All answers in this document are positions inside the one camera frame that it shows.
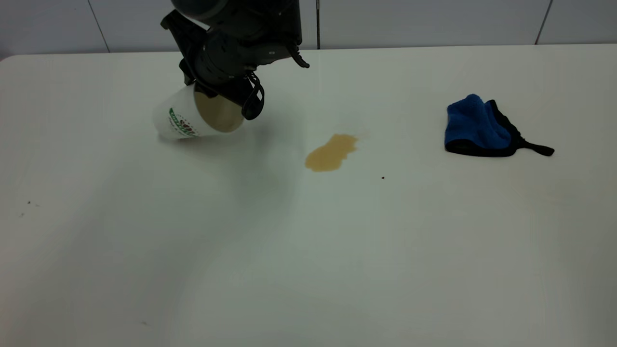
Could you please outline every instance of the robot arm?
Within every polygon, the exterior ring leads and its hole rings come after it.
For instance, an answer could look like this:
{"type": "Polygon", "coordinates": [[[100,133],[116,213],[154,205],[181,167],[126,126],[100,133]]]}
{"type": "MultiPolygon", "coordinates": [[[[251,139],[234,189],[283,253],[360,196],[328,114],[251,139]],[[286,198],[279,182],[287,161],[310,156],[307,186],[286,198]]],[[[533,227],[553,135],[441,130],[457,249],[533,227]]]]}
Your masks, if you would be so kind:
{"type": "Polygon", "coordinates": [[[263,109],[259,65],[292,57],[302,42],[299,0],[172,0],[176,10],[161,22],[170,30],[184,59],[184,83],[213,98],[221,95],[242,106],[247,120],[263,109]],[[182,14],[210,26],[207,31],[182,14]]]}

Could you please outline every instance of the white table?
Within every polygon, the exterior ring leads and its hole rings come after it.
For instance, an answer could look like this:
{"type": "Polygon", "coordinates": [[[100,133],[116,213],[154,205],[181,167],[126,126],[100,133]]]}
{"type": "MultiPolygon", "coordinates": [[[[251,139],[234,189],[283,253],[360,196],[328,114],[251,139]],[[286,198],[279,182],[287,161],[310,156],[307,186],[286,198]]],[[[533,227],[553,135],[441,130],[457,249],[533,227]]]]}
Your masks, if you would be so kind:
{"type": "Polygon", "coordinates": [[[0,345],[614,345],[617,46],[302,54],[176,143],[178,53],[2,61],[0,345]],[[555,155],[445,152],[470,93],[555,155]]]}

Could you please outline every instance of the liquid puddle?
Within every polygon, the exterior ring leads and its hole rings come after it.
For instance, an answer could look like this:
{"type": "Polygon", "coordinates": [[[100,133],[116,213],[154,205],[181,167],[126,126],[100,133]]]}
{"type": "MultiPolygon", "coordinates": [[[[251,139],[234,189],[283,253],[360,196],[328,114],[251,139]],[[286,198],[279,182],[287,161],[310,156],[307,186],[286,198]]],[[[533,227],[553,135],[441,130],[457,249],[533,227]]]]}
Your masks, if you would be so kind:
{"type": "Polygon", "coordinates": [[[347,155],[357,149],[356,141],[358,139],[355,136],[334,134],[328,143],[307,156],[304,166],[314,172],[337,170],[341,167],[343,160],[347,159],[347,155]]]}

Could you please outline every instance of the blue microfiber cloth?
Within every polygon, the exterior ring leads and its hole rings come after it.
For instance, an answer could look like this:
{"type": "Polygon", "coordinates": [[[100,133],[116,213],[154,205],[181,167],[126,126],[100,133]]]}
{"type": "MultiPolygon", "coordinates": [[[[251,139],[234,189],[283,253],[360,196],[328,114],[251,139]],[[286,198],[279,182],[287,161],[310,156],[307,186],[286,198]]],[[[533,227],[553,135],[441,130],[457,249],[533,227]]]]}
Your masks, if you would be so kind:
{"type": "Polygon", "coordinates": [[[530,148],[544,156],[555,150],[525,141],[491,100],[471,94],[448,106],[445,149],[448,152],[481,157],[507,157],[519,148],[530,148]]]}

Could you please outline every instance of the white paper cup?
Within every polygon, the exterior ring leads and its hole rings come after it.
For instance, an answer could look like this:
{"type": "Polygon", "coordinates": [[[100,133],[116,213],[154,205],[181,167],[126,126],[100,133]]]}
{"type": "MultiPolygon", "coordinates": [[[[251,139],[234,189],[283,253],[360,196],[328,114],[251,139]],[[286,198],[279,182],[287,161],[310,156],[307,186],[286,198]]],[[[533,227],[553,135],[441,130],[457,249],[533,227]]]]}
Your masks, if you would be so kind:
{"type": "Polygon", "coordinates": [[[231,133],[244,121],[242,108],[222,96],[208,98],[185,86],[154,109],[154,126],[168,139],[231,133]]]}

